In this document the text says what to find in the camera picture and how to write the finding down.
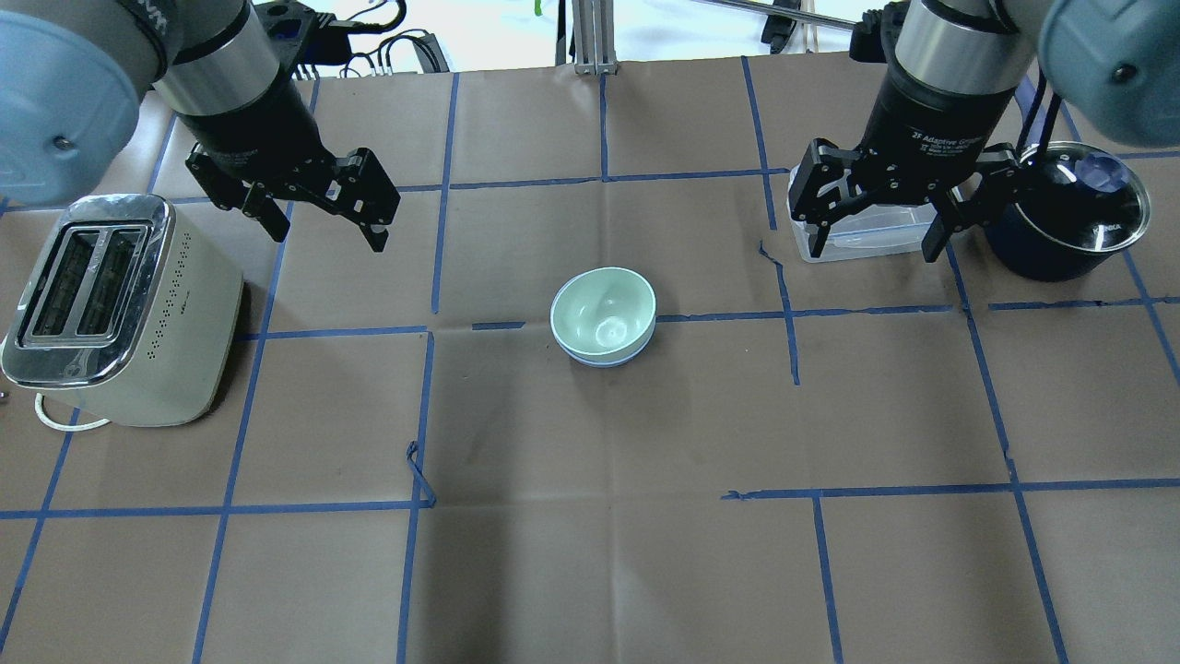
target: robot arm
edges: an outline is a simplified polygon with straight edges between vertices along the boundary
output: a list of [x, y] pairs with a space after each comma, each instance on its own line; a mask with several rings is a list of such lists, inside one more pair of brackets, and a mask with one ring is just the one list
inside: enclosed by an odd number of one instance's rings
[[312, 202], [381, 250], [396, 188], [369, 150], [323, 146], [290, 80], [313, 33], [337, 46], [332, 63], [350, 55], [347, 33], [367, 31], [334, 19], [294, 1], [0, 0], [0, 192], [34, 204], [88, 192], [155, 84], [198, 139], [186, 165], [214, 204], [281, 241], [289, 222], [274, 198]]
[[[889, 66], [864, 137], [852, 150], [812, 140], [789, 189], [812, 256], [833, 223], [872, 204], [933, 203], [931, 262], [952, 232], [996, 218], [1022, 166], [1011, 145], [985, 142], [1034, 55], [1107, 136], [1180, 143], [1178, 26], [1169, 0], [912, 0], [866, 13], [851, 55]], [[975, 173], [979, 189], [958, 199], [952, 189]]]

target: white bowl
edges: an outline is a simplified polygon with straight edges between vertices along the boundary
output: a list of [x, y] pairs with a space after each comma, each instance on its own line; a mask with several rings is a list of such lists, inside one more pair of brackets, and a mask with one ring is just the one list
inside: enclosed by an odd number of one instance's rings
[[651, 340], [656, 292], [624, 267], [599, 267], [565, 282], [549, 309], [553, 338], [586, 367], [618, 367]]

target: white floor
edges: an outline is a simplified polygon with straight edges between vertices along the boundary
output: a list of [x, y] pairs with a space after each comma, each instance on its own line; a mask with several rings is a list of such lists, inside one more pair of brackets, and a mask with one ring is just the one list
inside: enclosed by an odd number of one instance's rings
[[[302, 0], [321, 12], [348, 18], [380, 0]], [[884, 0], [815, 0], [818, 13], [859, 20]], [[553, 64], [558, 0], [543, 0], [533, 14], [533, 0], [408, 0], [409, 12], [400, 29], [421, 27], [435, 33], [453, 71], [543, 67]], [[388, 20], [394, 2], [365, 15], [374, 22]], [[756, 55], [768, 47], [759, 41], [766, 18], [758, 13], [716, 7], [691, 0], [618, 0], [615, 38], [620, 60], [688, 60], [727, 55]], [[846, 51], [848, 33], [819, 28], [820, 51]], [[356, 38], [354, 47], [373, 48], [382, 37]], [[802, 31], [795, 32], [789, 52], [802, 52]], [[394, 68], [417, 71], [409, 44], [394, 47]], [[368, 73], [363, 60], [358, 71]], [[321, 73], [327, 74], [328, 67]]]

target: silver toaster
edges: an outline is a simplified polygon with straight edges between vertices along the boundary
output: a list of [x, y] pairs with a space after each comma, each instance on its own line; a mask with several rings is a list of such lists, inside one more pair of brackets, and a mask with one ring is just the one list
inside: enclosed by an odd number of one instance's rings
[[90, 196], [50, 232], [0, 368], [116, 425], [182, 425], [212, 403], [241, 295], [241, 268], [170, 202]]

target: toaster cord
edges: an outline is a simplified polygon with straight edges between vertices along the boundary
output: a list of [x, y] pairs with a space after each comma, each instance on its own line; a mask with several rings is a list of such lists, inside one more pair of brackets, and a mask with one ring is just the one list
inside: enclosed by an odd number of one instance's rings
[[90, 432], [91, 429], [98, 429], [99, 427], [111, 423], [110, 420], [98, 420], [86, 425], [63, 425], [60, 422], [54, 422], [50, 420], [48, 415], [45, 415], [45, 395], [41, 393], [37, 393], [37, 399], [33, 400], [33, 410], [37, 412], [37, 419], [41, 421], [41, 425], [45, 425], [50, 429], [57, 429], [58, 432]]

